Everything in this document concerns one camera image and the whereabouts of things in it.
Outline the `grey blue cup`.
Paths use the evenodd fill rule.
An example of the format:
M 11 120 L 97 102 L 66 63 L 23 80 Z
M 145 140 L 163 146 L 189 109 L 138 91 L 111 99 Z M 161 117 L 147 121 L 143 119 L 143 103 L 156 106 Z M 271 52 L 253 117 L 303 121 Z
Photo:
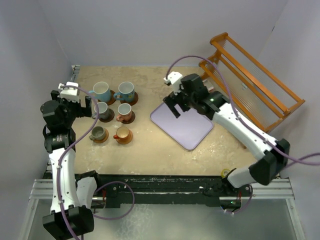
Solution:
M 100 120 L 107 120 L 110 116 L 110 111 L 107 103 L 105 102 L 98 102 L 97 106 L 94 106 L 93 108 L 94 113 L 92 117 L 95 119 L 97 116 L 99 116 Z

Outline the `large light blue cup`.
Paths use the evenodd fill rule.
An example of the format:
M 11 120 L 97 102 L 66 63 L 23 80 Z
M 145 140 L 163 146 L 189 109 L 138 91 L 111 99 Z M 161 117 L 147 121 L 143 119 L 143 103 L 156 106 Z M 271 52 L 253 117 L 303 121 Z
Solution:
M 89 93 L 94 94 L 95 98 L 101 102 L 108 102 L 111 99 L 109 84 L 104 81 L 97 82 Z

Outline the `dark walnut coaster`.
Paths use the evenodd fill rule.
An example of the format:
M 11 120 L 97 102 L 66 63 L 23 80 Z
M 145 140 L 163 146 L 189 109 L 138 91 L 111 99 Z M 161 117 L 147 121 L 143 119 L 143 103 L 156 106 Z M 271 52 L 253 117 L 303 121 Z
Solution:
M 115 117 L 115 113 L 112 109 L 108 109 L 108 113 L 109 113 L 109 115 L 107 118 L 100 117 L 99 120 L 103 123 L 108 123 L 108 122 L 112 121 Z
M 119 114 L 116 117 L 116 120 L 122 124 L 130 124 L 135 120 L 135 118 L 136 118 L 135 113 L 131 111 L 129 114 L 126 114 L 126 115 Z

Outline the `grey green cup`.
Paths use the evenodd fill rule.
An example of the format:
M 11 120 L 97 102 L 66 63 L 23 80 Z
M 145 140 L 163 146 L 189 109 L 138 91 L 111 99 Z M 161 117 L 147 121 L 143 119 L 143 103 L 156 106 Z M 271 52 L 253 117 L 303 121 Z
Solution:
M 101 141 L 106 137 L 106 130 L 101 126 L 95 126 L 92 131 L 89 139 L 94 141 Z

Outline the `reddish wooden coaster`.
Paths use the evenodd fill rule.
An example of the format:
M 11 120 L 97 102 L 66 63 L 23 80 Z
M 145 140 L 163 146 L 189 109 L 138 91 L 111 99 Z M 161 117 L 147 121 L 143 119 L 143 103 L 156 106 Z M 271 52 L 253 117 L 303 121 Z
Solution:
M 136 92 L 130 93 L 130 94 L 125 94 L 124 95 L 124 100 L 121 100 L 120 103 L 124 104 L 127 103 L 131 106 L 135 105 L 139 100 L 139 96 Z
M 110 90 L 110 99 L 108 102 L 106 102 L 108 106 L 112 105 L 116 101 L 116 99 L 114 98 L 114 94 L 115 92 L 113 90 Z

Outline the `light orange wooden coaster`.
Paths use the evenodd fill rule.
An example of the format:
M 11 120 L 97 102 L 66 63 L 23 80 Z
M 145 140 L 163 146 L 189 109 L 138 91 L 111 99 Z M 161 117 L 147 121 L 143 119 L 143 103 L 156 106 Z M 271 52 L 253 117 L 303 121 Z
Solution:
M 126 145 L 128 143 L 130 143 L 133 139 L 133 133 L 132 131 L 129 129 L 128 130 L 129 134 L 127 137 L 125 138 L 116 138 L 115 140 L 117 141 L 117 143 L 121 144 L 121 145 Z
M 109 131 L 106 128 L 104 129 L 106 131 L 106 137 L 103 140 L 93 140 L 94 143 L 101 144 L 101 143 L 104 143 L 109 138 Z

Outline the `pink red cup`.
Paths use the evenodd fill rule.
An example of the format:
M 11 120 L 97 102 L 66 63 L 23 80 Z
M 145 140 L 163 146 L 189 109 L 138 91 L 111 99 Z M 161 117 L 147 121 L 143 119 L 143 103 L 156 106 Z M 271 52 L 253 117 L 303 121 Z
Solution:
M 118 116 L 116 120 L 118 122 L 127 122 L 132 118 L 132 106 L 128 103 L 122 103 L 118 106 Z

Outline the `orange copper cup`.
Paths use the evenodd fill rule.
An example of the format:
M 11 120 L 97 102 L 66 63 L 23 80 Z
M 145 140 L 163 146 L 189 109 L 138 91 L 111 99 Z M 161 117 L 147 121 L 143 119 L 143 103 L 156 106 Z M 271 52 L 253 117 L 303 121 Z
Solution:
M 125 126 L 121 126 L 116 130 L 115 135 L 113 136 L 113 138 L 117 141 L 126 141 L 128 140 L 130 137 L 130 130 L 125 127 Z

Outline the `blue cup with pattern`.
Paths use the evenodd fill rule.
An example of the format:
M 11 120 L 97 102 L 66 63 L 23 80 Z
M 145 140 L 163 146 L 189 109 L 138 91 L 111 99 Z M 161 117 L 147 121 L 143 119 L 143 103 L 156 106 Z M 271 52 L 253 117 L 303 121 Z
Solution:
M 113 97 L 118 101 L 125 101 L 128 103 L 132 102 L 135 98 L 134 85 L 129 81 L 120 83 L 118 86 L 118 92 L 114 93 Z

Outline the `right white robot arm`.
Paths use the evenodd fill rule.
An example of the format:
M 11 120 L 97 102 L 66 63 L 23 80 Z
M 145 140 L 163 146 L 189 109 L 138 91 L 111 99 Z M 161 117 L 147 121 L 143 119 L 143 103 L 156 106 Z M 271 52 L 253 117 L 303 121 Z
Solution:
M 228 196 L 235 195 L 242 186 L 259 183 L 267 186 L 287 166 L 290 143 L 277 140 L 250 122 L 244 115 L 232 108 L 230 100 L 219 91 L 208 91 L 201 77 L 196 74 L 183 76 L 173 71 L 163 79 L 172 92 L 163 99 L 176 118 L 180 113 L 194 109 L 214 123 L 221 125 L 236 137 L 254 156 L 256 162 L 249 167 L 236 168 L 223 178 L 222 190 Z

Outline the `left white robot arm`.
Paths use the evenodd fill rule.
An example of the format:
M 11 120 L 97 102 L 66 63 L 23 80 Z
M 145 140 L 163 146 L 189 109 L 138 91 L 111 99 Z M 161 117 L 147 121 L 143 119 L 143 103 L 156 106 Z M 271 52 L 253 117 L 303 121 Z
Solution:
M 56 240 L 69 240 L 94 230 L 92 197 L 103 191 L 95 171 L 76 179 L 76 134 L 72 124 L 76 118 L 92 115 L 91 99 L 81 106 L 79 90 L 67 87 L 53 90 L 51 100 L 41 105 L 45 121 L 42 134 L 44 147 L 52 167 L 52 203 L 50 214 L 42 219 L 43 227 Z

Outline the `lilac serving tray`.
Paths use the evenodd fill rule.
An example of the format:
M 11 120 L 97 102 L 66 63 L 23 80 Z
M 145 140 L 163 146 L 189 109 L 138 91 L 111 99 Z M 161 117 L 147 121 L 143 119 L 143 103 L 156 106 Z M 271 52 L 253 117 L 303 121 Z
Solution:
M 150 120 L 183 148 L 192 151 L 214 128 L 214 123 L 193 108 L 186 112 L 178 105 L 175 108 L 180 114 L 178 118 L 161 103 L 150 114 Z

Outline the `yellow tape roll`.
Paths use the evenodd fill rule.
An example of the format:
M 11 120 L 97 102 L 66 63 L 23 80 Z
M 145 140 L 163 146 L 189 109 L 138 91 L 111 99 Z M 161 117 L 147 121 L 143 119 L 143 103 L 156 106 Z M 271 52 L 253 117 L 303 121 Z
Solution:
M 222 178 L 225 178 L 228 174 L 230 173 L 230 170 L 229 169 L 227 169 L 227 168 L 225 168 L 225 169 L 223 169 L 222 171 L 221 171 L 221 177 Z

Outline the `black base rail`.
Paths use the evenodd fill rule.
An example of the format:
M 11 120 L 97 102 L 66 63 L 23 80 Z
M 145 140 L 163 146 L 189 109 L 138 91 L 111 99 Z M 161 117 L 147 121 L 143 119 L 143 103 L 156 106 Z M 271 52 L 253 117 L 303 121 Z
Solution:
M 240 188 L 229 187 L 220 176 L 98 174 L 90 171 L 76 174 L 75 180 L 79 182 L 85 177 L 95 177 L 102 189 L 93 197 L 109 209 L 135 203 L 205 205 L 233 210 L 239 209 L 241 200 L 253 192 L 248 184 Z

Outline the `aluminium frame profile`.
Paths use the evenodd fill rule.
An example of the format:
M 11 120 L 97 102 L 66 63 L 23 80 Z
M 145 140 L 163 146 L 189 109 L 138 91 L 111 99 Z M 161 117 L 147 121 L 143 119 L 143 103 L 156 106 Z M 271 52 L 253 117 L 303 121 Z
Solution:
M 295 199 L 289 179 L 276 179 L 269 185 L 252 183 L 254 199 Z M 30 200 L 51 200 L 53 197 L 52 179 L 35 179 L 29 195 Z

